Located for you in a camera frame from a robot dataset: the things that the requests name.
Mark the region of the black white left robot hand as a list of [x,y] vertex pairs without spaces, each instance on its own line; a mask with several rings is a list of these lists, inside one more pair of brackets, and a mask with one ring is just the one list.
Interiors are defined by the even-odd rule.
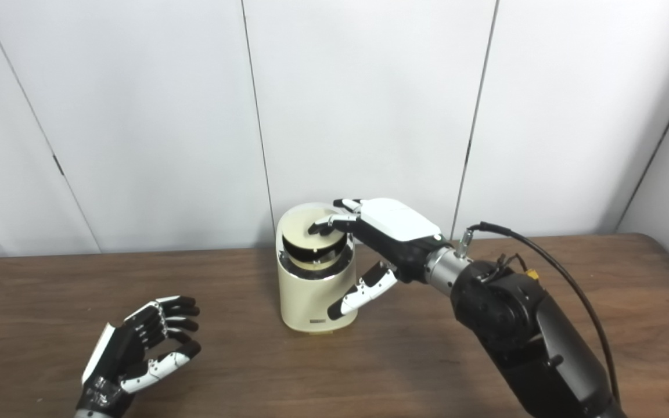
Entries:
[[201,310],[196,299],[159,297],[107,323],[81,376],[76,417],[122,417],[138,392],[182,368],[202,350],[191,338]]

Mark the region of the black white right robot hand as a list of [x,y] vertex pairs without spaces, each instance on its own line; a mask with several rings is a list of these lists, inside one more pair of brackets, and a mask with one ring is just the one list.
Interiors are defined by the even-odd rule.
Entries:
[[374,250],[382,261],[328,307],[330,320],[359,310],[398,282],[426,283],[433,254],[453,248],[438,225],[396,199],[337,199],[333,206],[342,212],[317,219],[308,227],[308,234],[327,236],[341,231]]

